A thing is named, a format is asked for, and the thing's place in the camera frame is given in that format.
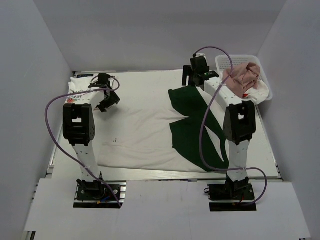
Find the pink t-shirt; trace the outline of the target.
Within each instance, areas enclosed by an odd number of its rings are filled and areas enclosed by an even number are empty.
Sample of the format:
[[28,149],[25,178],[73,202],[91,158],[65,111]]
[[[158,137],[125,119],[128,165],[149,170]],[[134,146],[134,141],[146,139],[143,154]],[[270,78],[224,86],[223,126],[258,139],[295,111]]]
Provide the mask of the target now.
[[239,98],[243,98],[246,92],[255,88],[260,77],[260,66],[253,62],[245,62],[223,71],[222,79],[226,86]]

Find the white and green t-shirt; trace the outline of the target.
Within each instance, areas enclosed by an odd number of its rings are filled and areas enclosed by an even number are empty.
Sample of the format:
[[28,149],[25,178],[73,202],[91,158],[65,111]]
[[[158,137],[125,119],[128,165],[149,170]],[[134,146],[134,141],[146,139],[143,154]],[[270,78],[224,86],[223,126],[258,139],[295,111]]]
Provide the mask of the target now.
[[125,96],[95,117],[101,167],[211,172],[229,167],[220,106],[198,87]]

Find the white t-shirt red print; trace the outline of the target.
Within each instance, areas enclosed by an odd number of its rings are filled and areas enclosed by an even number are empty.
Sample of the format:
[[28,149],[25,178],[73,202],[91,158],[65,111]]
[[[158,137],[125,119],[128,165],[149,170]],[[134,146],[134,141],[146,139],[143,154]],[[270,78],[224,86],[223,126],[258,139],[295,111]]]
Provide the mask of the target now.
[[262,81],[258,80],[257,83],[248,89],[243,94],[244,101],[252,101],[256,106],[266,101],[269,97],[270,90],[268,86]]

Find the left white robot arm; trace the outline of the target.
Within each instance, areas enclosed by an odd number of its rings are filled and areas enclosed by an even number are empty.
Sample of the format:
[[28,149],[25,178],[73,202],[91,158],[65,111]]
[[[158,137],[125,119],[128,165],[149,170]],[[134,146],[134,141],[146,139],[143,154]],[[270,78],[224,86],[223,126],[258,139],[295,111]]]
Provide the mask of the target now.
[[93,150],[96,135],[94,110],[105,113],[120,102],[113,87],[116,82],[116,77],[107,73],[87,76],[83,80],[72,77],[62,111],[63,137],[81,163],[81,179],[77,183],[82,187],[92,183],[88,193],[96,200],[105,196],[106,187],[97,180],[103,180],[103,177]]

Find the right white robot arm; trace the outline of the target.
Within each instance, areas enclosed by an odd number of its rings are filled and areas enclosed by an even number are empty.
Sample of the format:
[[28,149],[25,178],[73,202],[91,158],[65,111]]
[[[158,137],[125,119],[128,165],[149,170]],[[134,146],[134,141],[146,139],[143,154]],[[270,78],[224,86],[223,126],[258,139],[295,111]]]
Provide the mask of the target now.
[[236,200],[249,185],[247,157],[250,141],[256,132],[255,104],[236,96],[223,81],[214,80],[217,76],[210,71],[203,54],[194,54],[190,65],[183,67],[182,85],[201,87],[225,112],[222,130],[229,145],[225,192]]

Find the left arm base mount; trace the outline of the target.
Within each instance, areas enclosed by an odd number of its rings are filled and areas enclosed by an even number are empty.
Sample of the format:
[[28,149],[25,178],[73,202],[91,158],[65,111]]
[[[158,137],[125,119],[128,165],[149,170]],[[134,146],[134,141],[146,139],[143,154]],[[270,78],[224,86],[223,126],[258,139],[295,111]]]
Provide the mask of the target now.
[[120,209],[124,203],[127,183],[108,182],[110,188],[99,181],[78,179],[73,208]]

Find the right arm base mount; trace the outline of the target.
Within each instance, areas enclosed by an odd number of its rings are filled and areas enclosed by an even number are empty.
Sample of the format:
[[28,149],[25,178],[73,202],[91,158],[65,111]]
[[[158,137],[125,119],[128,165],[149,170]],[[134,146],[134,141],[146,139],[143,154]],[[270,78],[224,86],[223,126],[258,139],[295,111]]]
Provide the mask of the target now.
[[209,198],[210,212],[255,212],[255,194],[252,184],[246,188],[232,193],[227,189],[226,184],[209,184],[204,190]]

